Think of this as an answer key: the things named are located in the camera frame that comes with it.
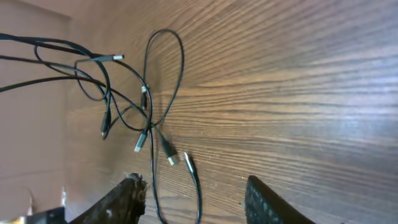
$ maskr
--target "white wall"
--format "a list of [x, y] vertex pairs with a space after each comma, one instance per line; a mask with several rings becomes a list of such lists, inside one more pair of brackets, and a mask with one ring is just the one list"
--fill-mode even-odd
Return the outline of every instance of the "white wall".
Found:
[[[67, 38], [68, 18], [23, 2], [0, 0], [0, 32]], [[43, 58], [65, 56], [40, 50]], [[0, 41], [0, 54], [34, 58], [33, 46]], [[57, 75], [43, 65], [0, 60], [0, 86]], [[53, 82], [0, 94], [0, 220], [60, 206], [64, 182], [65, 88]]]

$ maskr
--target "dark wooden table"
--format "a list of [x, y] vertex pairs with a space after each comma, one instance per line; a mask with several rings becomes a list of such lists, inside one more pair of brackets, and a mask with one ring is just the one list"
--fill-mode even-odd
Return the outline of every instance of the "dark wooden table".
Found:
[[[204, 223], [244, 223], [254, 174], [317, 223], [398, 222], [398, 2], [97, 0], [71, 21], [71, 40], [123, 53], [142, 72], [150, 34], [182, 37], [186, 67], [163, 129], [197, 161]], [[171, 35], [153, 44], [148, 83], [155, 117], [177, 79]], [[113, 88], [139, 102], [139, 82], [106, 64]], [[102, 78], [94, 65], [82, 68]], [[138, 172], [149, 148], [121, 123], [101, 140], [104, 104], [68, 82], [68, 219]], [[121, 107], [126, 106], [120, 100]], [[126, 115], [142, 125], [135, 111]], [[171, 223], [193, 223], [196, 195], [184, 163], [159, 152], [159, 193]], [[141, 223], [159, 223], [149, 191]]]

